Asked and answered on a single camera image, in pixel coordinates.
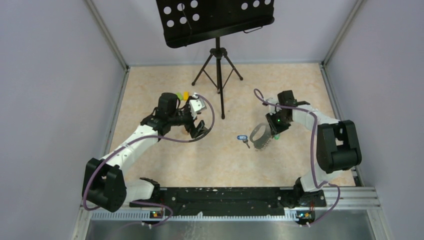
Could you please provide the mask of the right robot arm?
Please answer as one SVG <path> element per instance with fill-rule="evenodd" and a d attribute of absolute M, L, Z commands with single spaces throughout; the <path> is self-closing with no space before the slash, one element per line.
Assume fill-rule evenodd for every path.
<path fill-rule="evenodd" d="M 353 121 L 325 115 L 309 102 L 295 99 L 292 90 L 282 91 L 277 98 L 270 97 L 262 104 L 269 107 L 266 119 L 272 136 L 288 130 L 292 123 L 311 131 L 310 170 L 295 181 L 288 207 L 311 204 L 319 198 L 324 185 L 361 164 L 362 153 Z"/>

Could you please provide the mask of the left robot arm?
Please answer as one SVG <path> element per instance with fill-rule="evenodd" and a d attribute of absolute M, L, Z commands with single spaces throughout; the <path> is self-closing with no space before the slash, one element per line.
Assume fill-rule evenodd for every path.
<path fill-rule="evenodd" d="M 186 143 L 182 139 L 167 137 L 172 127 L 183 126 L 189 133 L 189 143 L 206 137 L 211 127 L 201 120 L 195 121 L 202 111 L 214 108 L 204 96 L 194 93 L 183 106 L 175 93 L 162 93 L 157 106 L 146 116 L 133 133 L 117 148 L 101 159 L 91 158 L 85 165 L 82 185 L 82 206 L 87 211 L 103 208 L 116 212 L 129 200 L 125 175 L 132 165 L 153 145 L 161 140 Z"/>

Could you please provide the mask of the blue key tag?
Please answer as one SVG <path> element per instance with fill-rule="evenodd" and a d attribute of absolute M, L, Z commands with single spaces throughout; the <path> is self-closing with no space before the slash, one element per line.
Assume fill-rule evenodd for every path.
<path fill-rule="evenodd" d="M 237 136 L 237 139 L 238 140 L 247 140 L 248 139 L 248 136 L 247 135 L 238 135 Z"/>

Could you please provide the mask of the yellow block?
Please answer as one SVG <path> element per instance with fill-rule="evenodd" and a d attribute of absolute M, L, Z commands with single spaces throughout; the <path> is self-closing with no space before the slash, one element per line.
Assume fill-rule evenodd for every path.
<path fill-rule="evenodd" d="M 183 100 L 184 101 L 187 101 L 188 100 L 188 98 L 189 98 L 189 92 L 188 91 L 185 91 L 185 92 L 183 92 Z"/>

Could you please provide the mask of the green block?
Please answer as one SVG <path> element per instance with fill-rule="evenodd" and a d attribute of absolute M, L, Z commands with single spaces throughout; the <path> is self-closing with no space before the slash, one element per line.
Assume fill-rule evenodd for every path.
<path fill-rule="evenodd" d="M 179 100 L 181 100 L 181 101 L 183 100 L 183 95 L 180 92 L 177 92 L 176 95 L 177 95 Z"/>

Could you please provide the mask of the black music stand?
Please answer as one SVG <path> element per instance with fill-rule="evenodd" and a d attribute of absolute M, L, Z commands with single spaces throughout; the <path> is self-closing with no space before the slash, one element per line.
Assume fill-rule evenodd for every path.
<path fill-rule="evenodd" d="M 165 43 L 169 48 L 177 49 L 214 40 L 215 46 L 209 50 L 209 56 L 191 83 L 195 86 L 199 77 L 206 74 L 206 66 L 211 59 L 216 63 L 216 80 L 211 83 L 220 95 L 220 107 L 224 111 L 223 90 L 226 82 L 222 78 L 222 59 L 231 66 L 240 81 L 243 76 L 228 56 L 226 48 L 221 46 L 221 37 L 243 32 L 252 33 L 271 25 L 274 21 L 274 1 L 272 0 L 157 0 Z"/>

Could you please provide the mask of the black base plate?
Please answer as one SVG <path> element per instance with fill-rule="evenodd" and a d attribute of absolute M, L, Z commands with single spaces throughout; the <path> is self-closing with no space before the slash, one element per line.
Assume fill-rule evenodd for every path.
<path fill-rule="evenodd" d="M 286 208 L 327 205 L 323 190 L 303 192 L 293 187 L 167 187 L 154 191 L 148 202 L 169 207 L 175 217 L 282 216 Z"/>

